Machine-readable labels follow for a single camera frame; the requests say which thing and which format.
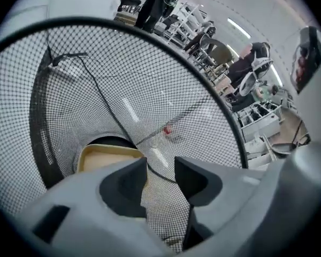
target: black pants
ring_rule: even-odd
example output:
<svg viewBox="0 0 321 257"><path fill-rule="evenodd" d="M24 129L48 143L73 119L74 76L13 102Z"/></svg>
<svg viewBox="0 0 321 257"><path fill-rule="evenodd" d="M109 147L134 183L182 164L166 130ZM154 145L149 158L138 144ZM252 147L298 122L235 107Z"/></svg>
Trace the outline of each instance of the black pants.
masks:
<svg viewBox="0 0 321 257"><path fill-rule="evenodd" d="M239 59L228 69L227 77L231 80L231 86L238 88L245 75L252 70L251 64L245 59Z"/></svg>
<svg viewBox="0 0 321 257"><path fill-rule="evenodd" d="M244 108L247 108L248 106L252 105L254 102L255 102L255 99L253 98L252 94L249 93L245 97L241 97L240 99L231 103L232 111L238 112L240 110L243 110Z"/></svg>
<svg viewBox="0 0 321 257"><path fill-rule="evenodd" d="M189 55L192 55L194 52L196 52L200 48L200 41L202 37L204 36L204 33L199 33L197 34L185 47L184 51L188 51L191 49L189 52Z"/></svg>
<svg viewBox="0 0 321 257"><path fill-rule="evenodd" d="M150 16L152 7L155 5L155 0L146 0L141 11L139 12L135 27L143 29L146 32L151 33L157 21L162 17L162 12L159 12L159 16Z"/></svg>

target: black wire mesh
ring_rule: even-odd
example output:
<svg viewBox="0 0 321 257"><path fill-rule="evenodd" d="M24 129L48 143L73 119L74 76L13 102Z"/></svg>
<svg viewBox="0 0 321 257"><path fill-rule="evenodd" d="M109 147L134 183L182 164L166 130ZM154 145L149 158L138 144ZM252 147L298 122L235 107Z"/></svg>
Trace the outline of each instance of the black wire mesh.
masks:
<svg viewBox="0 0 321 257"><path fill-rule="evenodd" d="M175 57L149 36L97 20L49 22L3 43L0 207L17 214L76 172L83 147L118 136L147 157L155 173L142 197L148 223L180 252L189 204L174 157L228 167L244 159L217 97Z"/></svg>

